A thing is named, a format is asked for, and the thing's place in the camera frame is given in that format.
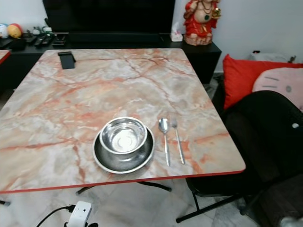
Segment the red statue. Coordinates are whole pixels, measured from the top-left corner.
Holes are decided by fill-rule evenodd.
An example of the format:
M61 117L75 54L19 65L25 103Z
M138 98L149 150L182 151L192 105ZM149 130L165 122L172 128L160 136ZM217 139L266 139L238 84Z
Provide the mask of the red statue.
M220 0L191 0L186 4L184 14L186 26L185 41L190 45L208 45L213 41L212 28L216 28L221 10Z

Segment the tissue box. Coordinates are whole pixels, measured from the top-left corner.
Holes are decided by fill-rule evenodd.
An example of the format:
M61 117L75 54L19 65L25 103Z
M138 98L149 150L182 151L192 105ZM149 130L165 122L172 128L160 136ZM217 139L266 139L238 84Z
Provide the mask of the tissue box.
M170 33L170 38L173 42L182 42L183 40L183 35L181 33Z

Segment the fork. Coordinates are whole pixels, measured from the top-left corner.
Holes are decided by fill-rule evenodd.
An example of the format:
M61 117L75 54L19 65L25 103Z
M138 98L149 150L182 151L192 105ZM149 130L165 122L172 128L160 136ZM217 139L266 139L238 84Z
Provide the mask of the fork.
M181 157L181 162L182 162L182 164L185 164L184 155L183 155L183 151L182 151L182 147L181 147L181 143L180 143L180 138L179 138L179 134L178 134L178 130L177 130L178 123L177 123L177 120L175 118L173 118L171 120L171 126L175 129L175 132L176 132L176 137L177 137L177 141L178 141L178 148L179 148L179 153L180 153L180 157Z

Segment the marble table top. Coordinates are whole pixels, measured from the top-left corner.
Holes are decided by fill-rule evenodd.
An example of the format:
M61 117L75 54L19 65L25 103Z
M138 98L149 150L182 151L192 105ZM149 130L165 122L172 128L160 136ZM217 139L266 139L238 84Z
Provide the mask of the marble table top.
M4 62L5 59L10 55L10 52L7 50L0 50L0 64Z
M181 49L46 51L0 112L0 193L240 173L245 163ZM140 119L155 136L142 169L111 174L94 161L92 142L111 119ZM166 165L158 119L175 116Z

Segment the power strip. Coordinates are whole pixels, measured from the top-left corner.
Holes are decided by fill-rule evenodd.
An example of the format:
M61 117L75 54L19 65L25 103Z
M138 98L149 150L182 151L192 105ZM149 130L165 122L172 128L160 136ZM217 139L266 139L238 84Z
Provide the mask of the power strip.
M68 222L68 227L85 227L91 212L91 206L92 205L88 202L77 202Z

